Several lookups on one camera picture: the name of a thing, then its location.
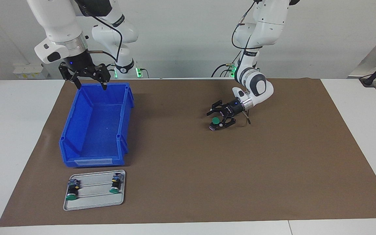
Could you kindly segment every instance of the blue crate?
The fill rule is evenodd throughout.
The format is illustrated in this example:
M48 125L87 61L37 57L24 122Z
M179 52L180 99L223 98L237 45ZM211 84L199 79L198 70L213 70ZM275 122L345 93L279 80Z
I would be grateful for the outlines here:
M127 131L134 107L128 83L83 84L59 141L68 167L124 165Z

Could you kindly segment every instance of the white table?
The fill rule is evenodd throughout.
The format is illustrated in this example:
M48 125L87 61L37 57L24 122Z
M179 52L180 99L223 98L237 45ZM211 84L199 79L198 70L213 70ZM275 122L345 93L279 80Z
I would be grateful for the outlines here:
M358 80L322 80L376 174L376 91ZM0 217L63 80L0 81ZM370 235L376 219L0 228L0 234Z

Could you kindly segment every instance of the gray tray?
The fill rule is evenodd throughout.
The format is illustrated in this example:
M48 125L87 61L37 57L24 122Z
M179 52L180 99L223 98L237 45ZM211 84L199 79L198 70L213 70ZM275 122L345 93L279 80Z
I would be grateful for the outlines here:
M115 173L121 173L123 182L121 183L120 193L112 194L109 192L111 188L111 180ZM69 178L81 181L81 188L78 190L78 199L75 201L64 201L63 210L82 210L96 207L109 207L120 205L124 201L124 184L126 172L105 171L88 174L77 174Z

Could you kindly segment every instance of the green cap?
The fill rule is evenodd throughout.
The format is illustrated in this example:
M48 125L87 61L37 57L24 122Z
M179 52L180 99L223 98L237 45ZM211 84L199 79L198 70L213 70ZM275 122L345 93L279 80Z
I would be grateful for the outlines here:
M68 196L66 197L66 201L74 201L74 200L76 200L76 199L78 199L78 197L75 196L75 195L68 195Z
M118 189L110 189L110 193L117 194L117 193L119 193L119 191L118 191Z
M213 124L217 125L218 123L220 123L220 119L218 119L218 117L214 117L213 118Z

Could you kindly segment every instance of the white robotic arm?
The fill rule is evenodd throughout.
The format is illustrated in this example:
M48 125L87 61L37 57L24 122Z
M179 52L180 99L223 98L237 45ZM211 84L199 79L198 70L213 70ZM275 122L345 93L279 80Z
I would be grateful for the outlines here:
M234 78L236 82L246 87L246 91L244 92L242 89L234 87L235 100L227 104L223 104L219 100L212 105L207 115L221 113L223 116L222 120L213 119L210 124L212 131L233 125L236 123L234 116L248 111L273 95L274 87L272 83L267 81L266 77L255 68L259 57L259 49L276 43L284 29L289 6L295 5L299 1L254 0L252 7L255 7L253 18L256 23L243 24L249 11L239 21L233 36L241 46L236 46L234 43L233 45L242 49L243 54L238 61Z
M105 64L94 65L88 51L82 29L76 21L76 14L91 16L102 23L93 28L94 39L108 48L116 64L116 71L124 76L136 76L129 71L134 67L130 50L123 43L137 40L134 26L125 20L118 0L27 0L37 21L46 31L47 38L35 47L37 56L46 64L63 59L59 66L65 80L81 84L78 77L91 77L106 89L110 74Z

